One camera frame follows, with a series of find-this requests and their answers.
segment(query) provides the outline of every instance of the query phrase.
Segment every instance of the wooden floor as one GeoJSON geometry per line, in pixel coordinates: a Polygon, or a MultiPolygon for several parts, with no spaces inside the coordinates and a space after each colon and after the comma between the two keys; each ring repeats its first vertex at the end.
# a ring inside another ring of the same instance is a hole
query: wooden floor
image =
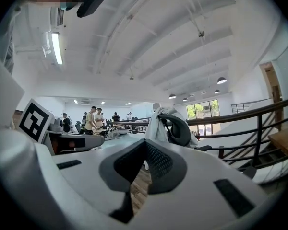
{"type": "Polygon", "coordinates": [[[135,215],[140,210],[147,198],[147,189],[151,182],[149,171],[142,166],[130,187],[132,208],[135,215]]]}

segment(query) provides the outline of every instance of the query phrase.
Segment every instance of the air conditioner vent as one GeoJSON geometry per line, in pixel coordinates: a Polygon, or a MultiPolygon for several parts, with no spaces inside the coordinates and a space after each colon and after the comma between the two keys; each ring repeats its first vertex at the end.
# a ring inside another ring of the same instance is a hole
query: air conditioner vent
{"type": "Polygon", "coordinates": [[[57,26],[63,25],[64,10],[58,8],[57,26]]]}

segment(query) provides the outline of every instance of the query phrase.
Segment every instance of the railing post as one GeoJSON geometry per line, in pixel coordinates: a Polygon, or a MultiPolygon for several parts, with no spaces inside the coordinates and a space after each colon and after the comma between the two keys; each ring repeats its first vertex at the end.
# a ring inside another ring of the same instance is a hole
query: railing post
{"type": "Polygon", "coordinates": [[[260,143],[261,143],[262,132],[263,132],[263,116],[258,115],[257,116],[257,141],[256,141],[255,152],[254,152],[254,159],[252,162],[253,167],[255,167],[255,164],[256,164],[257,159],[258,159],[258,154],[259,154],[260,145],[261,145],[260,143]]]}

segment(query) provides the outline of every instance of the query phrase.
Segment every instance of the black shirt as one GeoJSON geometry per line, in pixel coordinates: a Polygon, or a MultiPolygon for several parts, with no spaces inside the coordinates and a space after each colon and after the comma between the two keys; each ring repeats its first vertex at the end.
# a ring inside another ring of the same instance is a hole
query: black shirt
{"type": "Polygon", "coordinates": [[[63,130],[64,130],[64,132],[69,132],[69,130],[70,130],[69,124],[70,124],[69,118],[65,118],[63,120],[63,130]]]}
{"type": "Polygon", "coordinates": [[[112,119],[114,120],[114,122],[118,122],[118,120],[120,119],[120,116],[112,116],[112,119]]]}

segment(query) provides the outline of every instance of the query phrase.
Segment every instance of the white t-shirt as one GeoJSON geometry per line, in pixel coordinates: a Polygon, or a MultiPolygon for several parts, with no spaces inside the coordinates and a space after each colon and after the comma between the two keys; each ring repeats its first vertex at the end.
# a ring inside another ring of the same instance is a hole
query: white t-shirt
{"type": "Polygon", "coordinates": [[[95,118],[95,122],[97,124],[97,127],[102,127],[102,121],[96,121],[96,119],[104,119],[103,115],[95,114],[94,118],[95,118]]]}

